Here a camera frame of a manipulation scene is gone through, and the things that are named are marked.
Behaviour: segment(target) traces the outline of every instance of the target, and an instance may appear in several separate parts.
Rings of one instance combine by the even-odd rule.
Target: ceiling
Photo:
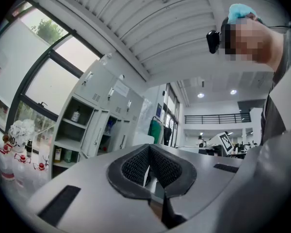
[[[206,34],[221,26],[233,3],[252,6],[269,26],[288,14],[276,0],[66,0],[95,16],[97,30],[149,86],[176,82],[190,103],[264,98],[272,72],[265,65],[226,61],[210,54]],[[205,80],[205,87],[198,83]],[[229,94],[237,89],[236,96]],[[202,100],[199,92],[205,93]]]
[[[198,137],[201,132],[203,132],[203,137],[211,138],[215,135],[224,132],[225,130],[184,130],[185,136],[188,137]],[[233,134],[229,135],[229,138],[233,137],[241,137],[243,134],[242,129],[234,129],[234,130],[226,130],[228,133],[233,132]],[[252,132],[252,128],[246,129],[246,134],[250,134]]]

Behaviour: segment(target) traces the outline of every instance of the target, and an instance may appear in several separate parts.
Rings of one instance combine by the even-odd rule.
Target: cabinet shelf
[[[72,140],[65,136],[60,136],[56,139],[56,141],[54,142],[54,145],[67,149],[67,150],[80,152],[81,142]]]
[[[67,123],[70,123],[71,125],[77,126],[79,128],[86,129],[86,125],[82,125],[82,124],[76,123],[76,122],[71,121],[71,120],[69,120],[67,118],[63,118],[63,121],[67,122]]]
[[[75,162],[70,162],[67,163],[66,161],[62,160],[61,162],[54,162],[53,165],[54,166],[60,166],[60,167],[64,167],[64,168],[70,168],[75,164]]]

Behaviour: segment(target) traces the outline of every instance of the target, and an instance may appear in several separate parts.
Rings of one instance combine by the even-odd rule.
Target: blue hair cap
[[[234,21],[238,18],[246,17],[246,15],[250,13],[258,17],[257,13],[251,7],[241,3],[232,4],[229,8],[227,23],[230,23],[231,21]]]

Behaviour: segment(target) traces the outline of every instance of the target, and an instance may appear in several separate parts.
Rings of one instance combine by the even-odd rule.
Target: railing
[[[221,124],[251,122],[250,113],[184,116],[186,124]]]

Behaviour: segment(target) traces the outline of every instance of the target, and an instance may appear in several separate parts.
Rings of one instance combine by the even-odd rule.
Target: grey machine surface
[[[148,200],[129,198],[129,194],[119,192],[120,186],[112,184],[108,176],[112,163],[120,163],[118,173],[121,175],[124,163],[129,160],[134,165],[135,153],[144,153],[145,150],[162,153],[167,156],[168,162],[174,160],[177,162],[177,158],[181,159],[188,162],[190,168],[195,169],[195,177],[192,179],[193,182],[187,186],[186,192],[179,196],[173,194],[164,200],[164,203],[168,201],[166,204],[174,218],[180,218],[180,220],[175,220],[177,222],[173,227],[166,225],[156,217]],[[241,208],[233,203],[236,201],[244,206],[245,203],[252,203],[246,199],[239,201],[237,198],[243,199],[243,197],[238,196],[238,191],[250,184],[250,187],[255,187],[255,189],[246,189],[248,191],[246,195],[253,199],[255,196],[259,196],[259,188],[263,189],[264,184],[272,185],[272,188],[277,188],[274,197],[276,201],[278,203],[284,201],[278,198],[284,198],[291,191],[291,184],[286,184],[286,182],[291,183],[291,163],[288,165],[289,162],[291,162],[291,133],[273,138],[263,147],[252,148],[243,160],[192,153],[157,144],[138,145],[75,164],[38,190],[28,201],[27,206],[33,213],[30,219],[31,225],[37,220],[36,228],[47,232],[59,232],[59,230],[68,233],[237,232],[233,230],[232,225],[235,224],[229,215],[234,215],[235,212],[242,213],[243,218],[246,218],[247,229],[250,229],[248,227],[250,222],[257,222],[254,218],[254,210],[251,214],[249,212],[249,216],[246,216],[246,212],[239,212]],[[231,166],[232,171],[228,168],[216,168],[217,164],[221,164],[223,167]],[[121,179],[130,185],[130,177],[127,179],[122,176]],[[271,179],[275,179],[277,183],[267,182]],[[184,180],[182,176],[176,178],[174,182],[181,184],[181,180]],[[60,210],[57,210],[60,206],[52,208],[52,205],[56,204],[54,200],[67,186],[77,187],[78,192],[72,199],[67,199],[69,203],[66,209],[61,215],[58,215],[61,213]],[[141,191],[146,190],[137,184],[133,184],[133,186],[137,186]],[[267,207],[267,209],[269,211],[265,209],[263,212],[272,212],[272,208]],[[48,218],[43,217],[45,210],[46,214],[58,218],[52,226],[41,220],[41,218]],[[263,223],[263,215],[259,215],[258,222]],[[43,227],[44,223],[48,224],[47,230]]]

